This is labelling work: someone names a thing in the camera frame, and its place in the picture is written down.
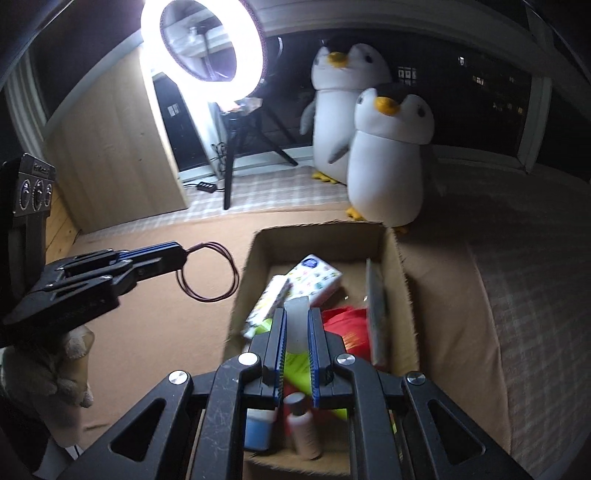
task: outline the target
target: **metal bolt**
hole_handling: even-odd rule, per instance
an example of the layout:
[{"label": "metal bolt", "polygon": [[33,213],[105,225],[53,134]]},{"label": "metal bolt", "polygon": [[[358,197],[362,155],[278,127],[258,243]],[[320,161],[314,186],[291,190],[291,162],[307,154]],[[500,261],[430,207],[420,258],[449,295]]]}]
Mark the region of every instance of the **metal bolt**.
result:
[{"label": "metal bolt", "polygon": [[336,358],[341,365],[352,365],[355,363],[355,356],[350,353],[342,353]]},{"label": "metal bolt", "polygon": [[250,366],[258,362],[258,355],[252,352],[245,352],[238,357],[242,365]]},{"label": "metal bolt", "polygon": [[407,373],[408,383],[411,385],[423,385],[425,383],[425,374],[422,372]]},{"label": "metal bolt", "polygon": [[187,381],[188,378],[189,376],[187,375],[187,372],[176,370],[168,376],[168,381],[175,385],[182,385]]}]

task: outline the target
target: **wooden wall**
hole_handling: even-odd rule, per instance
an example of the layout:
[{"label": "wooden wall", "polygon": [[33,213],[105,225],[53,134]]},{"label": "wooden wall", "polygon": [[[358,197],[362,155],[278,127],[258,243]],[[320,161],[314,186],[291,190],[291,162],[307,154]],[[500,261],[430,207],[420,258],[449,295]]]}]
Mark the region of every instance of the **wooden wall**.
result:
[{"label": "wooden wall", "polygon": [[74,224],[61,190],[56,186],[46,225],[46,263],[68,256],[79,228]]},{"label": "wooden wall", "polygon": [[46,139],[84,233],[188,206],[140,50],[98,78]]}]

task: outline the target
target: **white stuffed animal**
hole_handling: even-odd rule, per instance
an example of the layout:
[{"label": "white stuffed animal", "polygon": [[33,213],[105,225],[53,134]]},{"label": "white stuffed animal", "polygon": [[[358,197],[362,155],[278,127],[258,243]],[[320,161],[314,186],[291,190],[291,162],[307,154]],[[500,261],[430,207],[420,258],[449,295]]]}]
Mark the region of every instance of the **white stuffed animal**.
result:
[{"label": "white stuffed animal", "polygon": [[313,178],[332,183],[347,182],[348,159],[345,157],[337,164],[330,164],[329,159],[335,146],[348,141],[355,130],[353,114],[359,94],[392,80],[388,65],[378,51],[356,42],[337,37],[319,50],[311,74],[316,97],[300,120],[302,135],[314,122],[312,143],[318,171]]},{"label": "white stuffed animal", "polygon": [[94,341],[82,325],[42,343],[0,349],[0,394],[28,416],[40,417],[62,447],[77,443],[80,408],[93,403],[88,360]]},{"label": "white stuffed animal", "polygon": [[330,159],[340,161],[349,152],[353,218],[402,226],[417,217],[423,204],[420,146],[431,141],[434,123],[427,102],[401,83],[370,88],[359,96],[352,141]]}]

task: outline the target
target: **penguin foot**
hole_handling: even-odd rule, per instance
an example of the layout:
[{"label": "penguin foot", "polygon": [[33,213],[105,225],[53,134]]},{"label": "penguin foot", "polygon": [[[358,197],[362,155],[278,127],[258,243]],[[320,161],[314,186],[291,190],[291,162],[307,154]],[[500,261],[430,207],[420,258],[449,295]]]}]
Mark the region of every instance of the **penguin foot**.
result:
[{"label": "penguin foot", "polygon": [[324,175],[321,171],[316,170],[313,174],[312,174],[312,178],[314,180],[321,180],[321,181],[329,181],[331,182],[333,185],[336,183],[339,183],[338,180],[335,180],[332,177],[329,177],[328,175]]},{"label": "penguin foot", "polygon": [[394,232],[396,232],[398,235],[406,235],[408,233],[408,225],[395,226]]},{"label": "penguin foot", "polygon": [[363,222],[365,218],[353,207],[347,208],[347,215],[352,218],[355,222]]}]

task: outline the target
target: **penguin flipper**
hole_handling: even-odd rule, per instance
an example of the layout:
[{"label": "penguin flipper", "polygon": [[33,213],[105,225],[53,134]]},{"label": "penguin flipper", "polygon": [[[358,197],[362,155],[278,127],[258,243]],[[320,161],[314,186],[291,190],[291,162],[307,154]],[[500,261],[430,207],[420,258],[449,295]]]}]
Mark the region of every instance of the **penguin flipper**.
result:
[{"label": "penguin flipper", "polygon": [[347,153],[349,153],[349,150],[351,150],[351,146],[349,145],[349,143],[347,142],[345,145],[341,145],[339,147],[337,147],[331,154],[330,154],[330,158],[329,158],[329,164],[333,164],[336,161],[339,161],[341,158],[343,158]]},{"label": "penguin flipper", "polygon": [[316,97],[314,100],[304,108],[300,118],[300,135],[306,135],[312,128],[314,123],[314,116],[316,114]]}]

